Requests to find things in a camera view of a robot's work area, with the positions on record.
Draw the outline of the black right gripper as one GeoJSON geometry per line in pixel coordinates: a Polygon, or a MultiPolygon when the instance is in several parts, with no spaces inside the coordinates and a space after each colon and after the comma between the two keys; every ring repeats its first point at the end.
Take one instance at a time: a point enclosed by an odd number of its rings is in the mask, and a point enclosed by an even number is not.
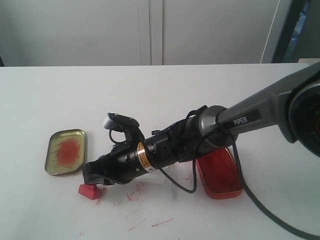
{"type": "Polygon", "coordinates": [[[137,142],[126,143],[123,146],[116,145],[110,153],[84,164],[82,174],[88,175],[84,177],[84,183],[104,186],[125,185],[145,175],[147,171],[139,161],[137,147],[137,142]]]}

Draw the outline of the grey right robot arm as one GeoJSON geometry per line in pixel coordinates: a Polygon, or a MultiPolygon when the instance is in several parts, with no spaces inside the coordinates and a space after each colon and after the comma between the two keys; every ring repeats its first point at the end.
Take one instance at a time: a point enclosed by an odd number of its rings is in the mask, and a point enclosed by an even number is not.
{"type": "Polygon", "coordinates": [[[82,167],[87,185],[125,185],[133,179],[231,146],[239,134],[277,125],[290,142],[320,154],[320,65],[315,63],[273,83],[238,104],[202,106],[145,138],[139,123],[117,113],[104,127],[124,133],[110,153],[82,167]]]}

